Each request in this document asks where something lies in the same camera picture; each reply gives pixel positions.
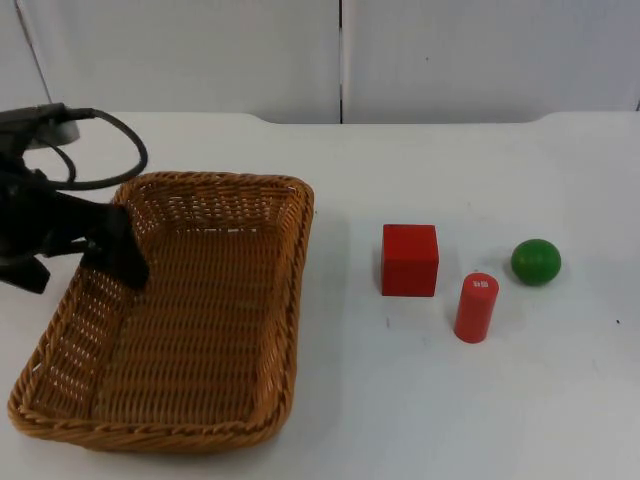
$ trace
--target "basket rim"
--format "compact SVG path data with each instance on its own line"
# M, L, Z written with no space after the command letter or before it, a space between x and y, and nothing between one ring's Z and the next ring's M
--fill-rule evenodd
M225 183L229 185L246 185L246 186L273 186L279 188L295 188L302 193L303 208L300 228L297 235L297 243L294 250L292 260L292 277L301 278L302 269L307 253L307 242L313 217L313 201L314 193L309 185L302 180L283 175L255 175L255 174L237 174L237 173L208 173L208 172L154 172L140 175L129 182L120 186L116 192L113 202L123 204L129 196L134 193L140 186L148 185L151 182L161 183L202 183L211 184ZM53 318L47 325L45 332L40 337L36 349L31 354L27 364L23 368L20 377L17 379L7 405L8 414L14 426L24 433L39 437L49 438L53 440L63 440L70 443L85 445L83 442L83 434L92 435L101 439L109 437L111 440L126 440L132 435L136 436L135 443L144 442L145 437L149 440L157 440L159 436L171 436L175 446L180 446L180 439L186 439L194 436L201 436L205 439L203 442L209 443L210 447L214 447L217 442L212 442L215 435L234 435L234 436L250 436L263 432L270 427L277 428L287 418L292 404L292 395L284 394L289 389L293 391L293 382L295 381L297 340L291 335L286 336L287 346L284 350L285 368L282 371L283 389L279 392L278 403L268 416L264 417L258 423L250 423L246 421L229 421L212 425L199 424L163 424L163 423L115 423L104 422L91 419L81 419L77 417L53 418L37 410L28 408L25 400L30 397L38 387L41 376L34 375L34 369L37 365L44 364L55 349L56 342L62 335L63 329L67 322L63 320L64 314L69 308L69 303L73 292L81 289L89 274L88 271L78 266L74 273ZM285 306L285 315L287 325L291 326L297 323L299 312L299 295L292 295L289 302Z

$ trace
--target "red cylinder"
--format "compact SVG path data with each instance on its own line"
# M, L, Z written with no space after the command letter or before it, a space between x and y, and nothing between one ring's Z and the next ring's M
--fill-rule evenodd
M498 281L486 273L467 275L462 284L454 332L467 343L480 343L487 336L493 306L498 297Z

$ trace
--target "woven basket bottom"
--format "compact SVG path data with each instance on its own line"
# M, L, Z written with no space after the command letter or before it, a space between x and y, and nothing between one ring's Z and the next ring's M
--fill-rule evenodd
M60 405L47 413L127 424L250 421L262 336L278 283L278 242L268 238L273 235L182 231L161 236L150 252L152 274L145 291L131 297L121 325L103 340L111 351L108 361L97 365L102 372L91 382L93 391L77 391L81 401L75 412ZM248 255L255 251L259 255ZM95 319L97 328L113 324L113 317L99 312L96 308L102 317ZM74 337L84 336L85 325L71 322L60 344L60 353L75 353L78 362L85 352L72 345L82 344ZM38 389L34 406L50 409L50 398L40 394L50 397L58 390L65 397L73 390L55 372L53 367L41 379L46 388Z

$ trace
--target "wicker basket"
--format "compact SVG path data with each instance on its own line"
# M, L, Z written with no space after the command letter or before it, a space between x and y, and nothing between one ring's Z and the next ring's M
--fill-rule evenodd
M79 268L11 393L27 435L213 452L283 425L313 192L290 177L154 173L123 185L150 268L135 293Z

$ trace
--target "black cable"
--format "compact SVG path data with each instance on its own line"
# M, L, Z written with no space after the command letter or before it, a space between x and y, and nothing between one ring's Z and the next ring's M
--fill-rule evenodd
M18 175L12 175L10 173L0 172L0 184L15 184L26 187L33 188L42 188L47 190L67 190L67 191L81 191L81 190L98 190L100 188L113 187L115 185L119 185L127 180L130 180L137 175L139 175L147 166L149 155L147 153L147 148L144 146L144 143L127 124L118 120L113 115L109 115L107 112L103 112L102 110L96 110L93 108L78 108L78 109L68 109L67 113L69 114L69 120L84 120L89 118L100 118L107 123L110 123L115 128L124 133L129 140L133 142L133 144L138 149L138 153L140 155L140 159L135 167L122 173L120 175L115 175L113 177L108 177L102 180L93 180L88 182L75 182L75 181L53 181L47 179L38 179L34 177L21 177Z
M8 130L0 130L0 135L18 136L18 135L26 135L26 134L22 133L22 132L11 132L11 131L8 131ZM58 148L56 145L53 145L52 143L49 143L48 141L44 140L41 137L33 136L32 138L35 141L40 142L43 145L46 145L47 147L50 147L54 152L56 152L58 154L58 156L62 159L62 161L66 165L67 170L69 172L69 174L67 176L67 182L68 183L74 182L75 179L76 179L77 171L76 171L76 166L73 163L73 160L71 160L71 157L69 157L69 155L67 155L64 150Z

